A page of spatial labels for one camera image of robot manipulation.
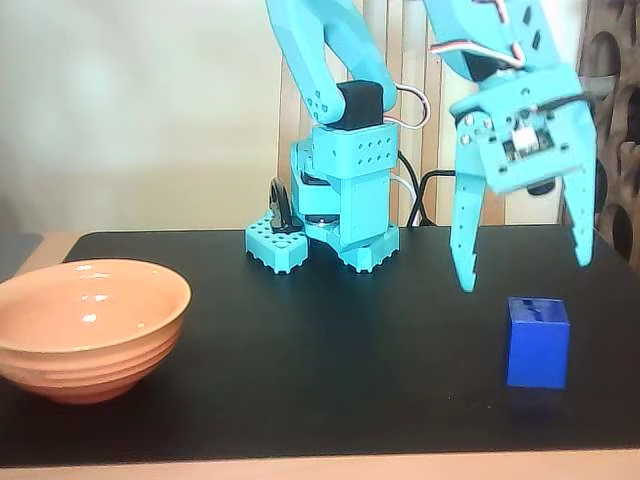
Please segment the turquoise gripper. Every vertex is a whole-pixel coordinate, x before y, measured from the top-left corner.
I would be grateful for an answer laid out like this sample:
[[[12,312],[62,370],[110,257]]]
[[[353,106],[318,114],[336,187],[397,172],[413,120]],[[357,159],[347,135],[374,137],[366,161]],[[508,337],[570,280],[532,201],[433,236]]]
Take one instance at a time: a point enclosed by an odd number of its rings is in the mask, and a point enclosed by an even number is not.
[[[494,76],[450,108],[456,126],[450,250],[460,287],[475,287],[475,243],[485,174],[567,174],[563,194],[578,264],[591,263],[596,131],[587,95],[567,64]]]

